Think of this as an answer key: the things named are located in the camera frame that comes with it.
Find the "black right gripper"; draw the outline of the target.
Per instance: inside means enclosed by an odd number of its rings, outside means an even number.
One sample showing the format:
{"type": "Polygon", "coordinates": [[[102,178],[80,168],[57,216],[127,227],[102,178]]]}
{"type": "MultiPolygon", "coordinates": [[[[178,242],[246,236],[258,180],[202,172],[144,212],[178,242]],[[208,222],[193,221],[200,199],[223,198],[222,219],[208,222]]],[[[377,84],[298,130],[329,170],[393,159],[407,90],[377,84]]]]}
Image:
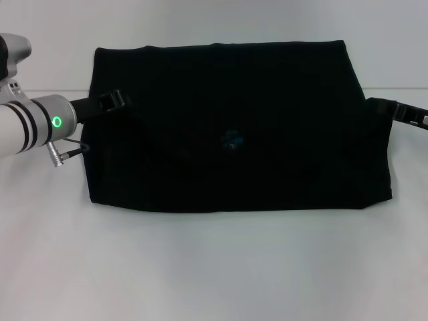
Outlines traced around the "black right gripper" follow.
{"type": "Polygon", "coordinates": [[[394,116],[394,120],[422,129],[428,129],[428,110],[383,98],[369,98],[367,104],[378,114],[394,116]]]}

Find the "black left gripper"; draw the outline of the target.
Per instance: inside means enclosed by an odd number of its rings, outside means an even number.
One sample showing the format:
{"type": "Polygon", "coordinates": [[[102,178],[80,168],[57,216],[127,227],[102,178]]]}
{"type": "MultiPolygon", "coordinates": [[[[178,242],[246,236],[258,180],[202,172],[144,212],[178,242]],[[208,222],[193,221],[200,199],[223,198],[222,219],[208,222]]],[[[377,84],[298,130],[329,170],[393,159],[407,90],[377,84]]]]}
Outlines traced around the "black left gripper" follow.
{"type": "Polygon", "coordinates": [[[131,97],[124,90],[111,90],[97,98],[84,98],[70,102],[77,122],[85,122],[100,115],[100,112],[111,112],[132,106],[131,97]]]}

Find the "black shirt with FREE print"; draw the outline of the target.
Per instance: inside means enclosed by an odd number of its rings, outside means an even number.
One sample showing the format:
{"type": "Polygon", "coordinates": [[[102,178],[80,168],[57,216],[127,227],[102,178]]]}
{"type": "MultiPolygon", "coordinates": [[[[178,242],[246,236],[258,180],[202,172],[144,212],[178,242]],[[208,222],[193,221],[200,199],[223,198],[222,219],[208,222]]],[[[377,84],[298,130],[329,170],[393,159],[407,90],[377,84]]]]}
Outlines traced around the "black shirt with FREE print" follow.
{"type": "Polygon", "coordinates": [[[204,213],[364,209],[392,198],[389,115],[343,41],[99,48],[84,124],[93,203],[204,213]]]}

